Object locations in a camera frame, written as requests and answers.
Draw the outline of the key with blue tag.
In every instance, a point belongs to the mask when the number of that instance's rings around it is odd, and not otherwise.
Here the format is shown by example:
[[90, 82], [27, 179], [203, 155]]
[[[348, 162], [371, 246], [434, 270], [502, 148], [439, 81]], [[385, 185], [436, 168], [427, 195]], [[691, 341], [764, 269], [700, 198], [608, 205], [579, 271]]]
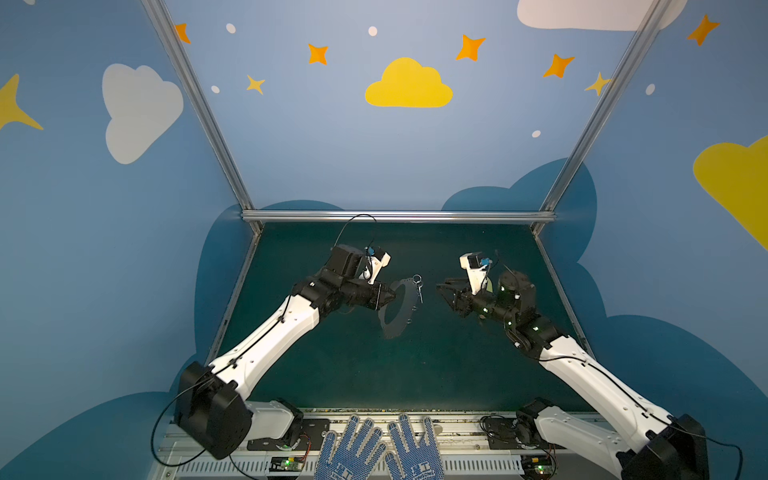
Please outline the key with blue tag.
[[423, 279], [420, 274], [415, 274], [412, 277], [413, 283], [416, 287], [417, 291], [417, 298], [420, 303], [423, 303], [423, 294], [422, 294], [422, 288], [423, 288]]

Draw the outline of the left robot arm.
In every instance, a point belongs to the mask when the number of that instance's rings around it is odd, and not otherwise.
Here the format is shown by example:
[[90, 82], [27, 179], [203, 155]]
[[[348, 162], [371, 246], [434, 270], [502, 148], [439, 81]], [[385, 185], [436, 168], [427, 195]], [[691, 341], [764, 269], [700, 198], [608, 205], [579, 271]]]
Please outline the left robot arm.
[[395, 291], [377, 278], [389, 262], [381, 248], [334, 246], [325, 265], [295, 284], [243, 341], [206, 365], [193, 362], [185, 368], [175, 399], [175, 424], [216, 460], [252, 440], [295, 445], [302, 412], [284, 400], [252, 402], [251, 393], [277, 360], [332, 312], [344, 305], [378, 311], [395, 300]]

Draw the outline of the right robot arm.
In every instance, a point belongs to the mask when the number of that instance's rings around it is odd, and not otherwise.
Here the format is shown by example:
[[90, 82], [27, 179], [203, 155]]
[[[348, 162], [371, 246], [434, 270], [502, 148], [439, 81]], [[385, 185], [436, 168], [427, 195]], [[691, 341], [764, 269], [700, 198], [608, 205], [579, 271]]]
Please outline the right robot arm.
[[528, 277], [507, 270], [494, 289], [487, 270], [470, 268], [437, 290], [461, 317], [497, 320], [514, 346], [566, 383], [607, 422], [602, 428], [538, 398], [517, 413], [525, 432], [570, 450], [618, 479], [707, 479], [706, 435], [689, 415], [675, 417], [605, 369], [537, 309]]

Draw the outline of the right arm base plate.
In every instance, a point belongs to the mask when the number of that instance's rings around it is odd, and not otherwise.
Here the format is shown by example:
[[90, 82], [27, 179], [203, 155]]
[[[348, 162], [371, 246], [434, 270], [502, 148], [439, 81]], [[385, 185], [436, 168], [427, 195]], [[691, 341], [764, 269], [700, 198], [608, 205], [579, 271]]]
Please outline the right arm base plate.
[[479, 426], [492, 450], [549, 450], [557, 447], [546, 442], [529, 419], [486, 415], [480, 419]]

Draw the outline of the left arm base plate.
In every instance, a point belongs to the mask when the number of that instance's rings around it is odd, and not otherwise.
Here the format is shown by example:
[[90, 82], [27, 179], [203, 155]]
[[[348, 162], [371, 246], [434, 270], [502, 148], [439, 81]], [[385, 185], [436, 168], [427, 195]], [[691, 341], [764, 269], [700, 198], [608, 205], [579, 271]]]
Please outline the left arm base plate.
[[249, 451], [298, 451], [310, 446], [311, 450], [318, 450], [329, 429], [330, 420], [327, 418], [294, 420], [282, 437], [249, 440], [247, 449]]

